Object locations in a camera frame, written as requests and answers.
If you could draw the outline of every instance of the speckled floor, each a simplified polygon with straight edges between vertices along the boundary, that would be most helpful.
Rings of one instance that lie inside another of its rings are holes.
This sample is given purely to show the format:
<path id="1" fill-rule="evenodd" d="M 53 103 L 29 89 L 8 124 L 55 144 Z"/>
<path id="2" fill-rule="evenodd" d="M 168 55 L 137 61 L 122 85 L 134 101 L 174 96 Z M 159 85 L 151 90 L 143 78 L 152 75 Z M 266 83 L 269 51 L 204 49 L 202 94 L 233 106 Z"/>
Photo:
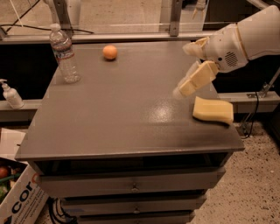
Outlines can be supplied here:
<path id="1" fill-rule="evenodd" d="M 192 224 L 280 223 L 280 147 L 265 123 L 255 122 L 245 150 L 227 161 L 226 174 L 207 191 Z"/>

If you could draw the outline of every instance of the wire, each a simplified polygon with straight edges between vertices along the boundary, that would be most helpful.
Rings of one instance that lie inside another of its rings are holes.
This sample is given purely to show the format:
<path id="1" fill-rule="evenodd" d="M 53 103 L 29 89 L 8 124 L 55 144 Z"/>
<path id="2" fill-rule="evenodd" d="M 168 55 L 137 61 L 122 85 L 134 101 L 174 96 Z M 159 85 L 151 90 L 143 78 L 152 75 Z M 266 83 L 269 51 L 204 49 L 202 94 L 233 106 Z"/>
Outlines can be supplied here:
<path id="1" fill-rule="evenodd" d="M 47 201 L 48 207 L 49 207 L 49 214 L 52 220 L 52 223 L 59 223 L 59 224 L 77 224 L 77 218 L 75 216 L 70 216 L 67 214 L 63 208 L 61 207 L 61 201 L 59 201 L 59 207 L 58 207 L 58 200 L 59 199 L 49 199 Z M 70 221 L 62 221 L 59 218 L 63 219 L 64 217 L 67 217 L 68 219 L 71 219 Z"/>
<path id="2" fill-rule="evenodd" d="M 256 112 L 257 112 L 257 110 L 259 108 L 259 96 L 258 96 L 257 92 L 255 92 L 255 97 L 256 97 L 256 104 L 255 104 L 254 114 L 251 116 L 251 121 L 252 121 L 251 128 L 250 128 L 249 133 L 245 137 L 243 137 L 242 139 L 246 139 L 246 138 L 250 137 L 251 134 L 252 134 L 252 130 L 253 130 L 253 126 L 254 126 L 254 121 L 255 121 L 255 115 L 256 115 Z"/>
<path id="3" fill-rule="evenodd" d="M 32 28 L 32 29 L 37 29 L 37 30 L 42 30 L 42 31 L 51 31 L 51 29 L 47 29 L 47 28 L 40 28 L 37 26 L 32 26 L 32 25 L 27 25 L 27 24 L 0 24 L 0 27 L 2 28 L 3 26 L 18 26 L 18 27 L 26 27 L 26 28 Z M 66 31 L 75 31 L 75 32 L 87 32 L 90 34 L 94 34 L 93 31 L 85 31 L 85 30 L 80 30 L 80 29 L 63 29 Z"/>
<path id="4" fill-rule="evenodd" d="M 19 17 L 19 19 L 20 18 L 23 18 L 31 9 L 33 9 L 38 3 L 39 3 L 39 1 L 40 0 L 38 0 L 32 7 L 30 7 L 23 15 L 21 15 L 20 17 Z"/>

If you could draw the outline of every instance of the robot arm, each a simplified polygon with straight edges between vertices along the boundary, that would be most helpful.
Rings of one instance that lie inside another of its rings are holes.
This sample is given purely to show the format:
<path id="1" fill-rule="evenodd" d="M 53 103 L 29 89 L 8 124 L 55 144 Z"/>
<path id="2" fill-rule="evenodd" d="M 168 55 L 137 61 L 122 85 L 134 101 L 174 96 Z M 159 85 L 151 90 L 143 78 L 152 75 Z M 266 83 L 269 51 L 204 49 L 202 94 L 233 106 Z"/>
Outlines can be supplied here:
<path id="1" fill-rule="evenodd" d="M 183 46 L 186 54 L 204 62 L 192 65 L 192 73 L 174 90 L 176 98 L 186 97 L 215 79 L 245 67 L 250 60 L 280 54 L 280 11 L 271 5 L 237 24 L 230 24 L 207 38 Z"/>

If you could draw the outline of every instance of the hand sanitizer bottle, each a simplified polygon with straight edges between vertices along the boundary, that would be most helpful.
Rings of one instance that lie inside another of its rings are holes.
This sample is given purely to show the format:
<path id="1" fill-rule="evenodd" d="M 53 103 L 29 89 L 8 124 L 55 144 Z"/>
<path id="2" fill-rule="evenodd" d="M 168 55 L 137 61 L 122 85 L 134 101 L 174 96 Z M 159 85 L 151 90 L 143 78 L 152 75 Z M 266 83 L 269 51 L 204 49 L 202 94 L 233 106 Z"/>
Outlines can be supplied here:
<path id="1" fill-rule="evenodd" d="M 15 88 L 9 87 L 5 82 L 7 80 L 1 80 L 0 83 L 2 83 L 3 88 L 3 97 L 6 99 L 6 101 L 10 104 L 10 106 L 13 109 L 20 109 L 25 104 L 23 100 L 21 99 L 20 95 L 18 94 L 18 91 Z"/>

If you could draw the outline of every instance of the yellow sponge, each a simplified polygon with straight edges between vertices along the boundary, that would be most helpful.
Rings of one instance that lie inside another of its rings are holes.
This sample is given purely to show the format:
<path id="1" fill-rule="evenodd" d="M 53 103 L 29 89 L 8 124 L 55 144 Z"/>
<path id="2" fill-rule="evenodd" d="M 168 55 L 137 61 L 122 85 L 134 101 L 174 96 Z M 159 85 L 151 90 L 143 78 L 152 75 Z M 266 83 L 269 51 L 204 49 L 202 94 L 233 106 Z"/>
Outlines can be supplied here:
<path id="1" fill-rule="evenodd" d="M 202 121 L 229 125 L 234 121 L 234 106 L 228 101 L 206 100 L 196 96 L 192 116 Z"/>

